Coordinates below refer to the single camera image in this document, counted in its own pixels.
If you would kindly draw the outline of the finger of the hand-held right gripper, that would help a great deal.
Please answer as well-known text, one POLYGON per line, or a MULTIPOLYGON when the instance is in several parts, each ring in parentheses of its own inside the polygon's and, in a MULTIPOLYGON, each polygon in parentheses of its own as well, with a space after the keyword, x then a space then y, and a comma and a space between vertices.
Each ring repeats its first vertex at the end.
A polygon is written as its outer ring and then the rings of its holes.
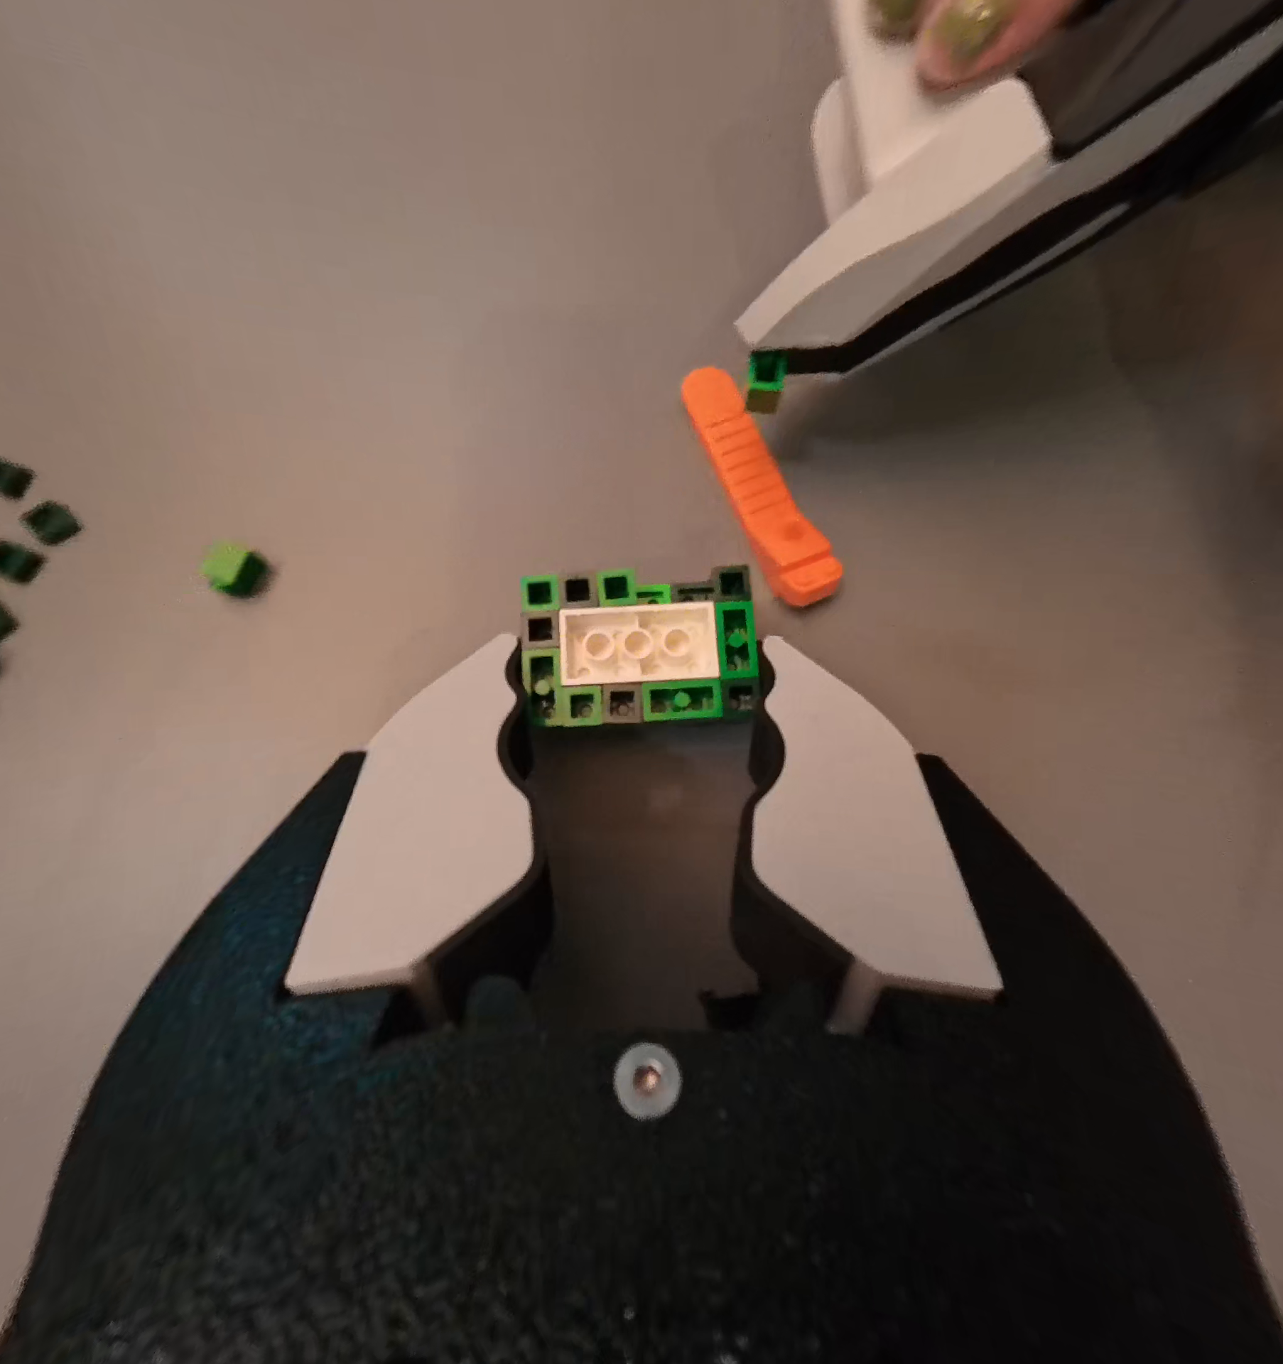
MULTIPOLYGON (((872 191, 851 195, 851 174, 830 163, 817 163, 817 172, 827 229, 872 191)), ((1121 223, 1144 197, 1146 163, 1052 163, 1023 197, 929 267, 864 335, 840 348, 787 352, 789 378, 838 376, 878 363, 1061 263, 1121 223)))
POLYGON ((1050 140, 942 136, 829 227, 747 310, 749 350, 840 348, 1050 169, 1050 140))

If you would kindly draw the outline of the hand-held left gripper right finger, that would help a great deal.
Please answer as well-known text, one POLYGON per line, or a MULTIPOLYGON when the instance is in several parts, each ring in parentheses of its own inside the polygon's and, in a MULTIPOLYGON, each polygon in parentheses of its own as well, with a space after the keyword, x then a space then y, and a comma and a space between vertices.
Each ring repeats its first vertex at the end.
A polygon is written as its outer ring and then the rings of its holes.
POLYGON ((783 637, 761 650, 732 939, 761 992, 864 1034, 908 990, 995 1004, 1004 979, 917 750, 783 637))

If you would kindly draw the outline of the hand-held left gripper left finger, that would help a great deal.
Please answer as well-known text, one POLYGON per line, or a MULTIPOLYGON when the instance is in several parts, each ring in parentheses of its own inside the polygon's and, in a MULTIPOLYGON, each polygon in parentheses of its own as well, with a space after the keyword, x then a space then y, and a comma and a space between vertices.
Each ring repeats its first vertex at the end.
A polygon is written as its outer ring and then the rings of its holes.
POLYGON ((517 652, 492 637, 368 745, 286 970, 294 998, 405 990, 439 1024, 466 1017, 481 981, 532 988, 555 902, 517 652))

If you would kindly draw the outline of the green and white lego assembly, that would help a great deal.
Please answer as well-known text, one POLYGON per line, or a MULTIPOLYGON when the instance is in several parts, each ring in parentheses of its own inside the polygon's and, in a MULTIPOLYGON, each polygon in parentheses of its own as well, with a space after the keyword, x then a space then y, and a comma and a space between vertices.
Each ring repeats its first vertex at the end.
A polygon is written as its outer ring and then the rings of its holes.
POLYGON ((521 684, 536 728, 736 724, 761 699, 751 569, 643 582, 630 569, 519 584, 521 684))

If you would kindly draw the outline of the single bright green lego brick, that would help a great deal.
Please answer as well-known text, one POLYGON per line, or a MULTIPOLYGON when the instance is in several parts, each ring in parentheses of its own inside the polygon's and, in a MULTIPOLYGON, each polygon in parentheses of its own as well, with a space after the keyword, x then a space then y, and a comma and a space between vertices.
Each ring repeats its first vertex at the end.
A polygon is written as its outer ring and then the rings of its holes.
POLYGON ((211 590, 248 601, 267 588, 271 565, 252 548, 237 543, 218 543, 209 550, 201 575, 211 590))

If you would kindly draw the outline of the person's right hand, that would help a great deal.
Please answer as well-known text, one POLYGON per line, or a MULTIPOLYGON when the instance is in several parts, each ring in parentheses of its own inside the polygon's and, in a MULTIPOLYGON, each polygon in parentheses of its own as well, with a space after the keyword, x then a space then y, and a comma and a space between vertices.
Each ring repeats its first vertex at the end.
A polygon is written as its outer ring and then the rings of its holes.
POLYGON ((914 50, 927 91, 974 87, 1014 70, 1084 2, 870 2, 872 25, 914 50))

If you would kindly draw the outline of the orange brick separator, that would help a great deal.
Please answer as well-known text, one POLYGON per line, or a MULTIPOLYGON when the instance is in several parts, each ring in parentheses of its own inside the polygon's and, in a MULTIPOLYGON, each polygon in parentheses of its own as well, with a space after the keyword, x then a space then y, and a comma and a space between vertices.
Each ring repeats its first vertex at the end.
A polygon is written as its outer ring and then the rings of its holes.
POLYGON ((795 609, 830 601, 844 565, 795 501, 736 380, 717 367, 693 371, 683 403, 774 595, 795 609))

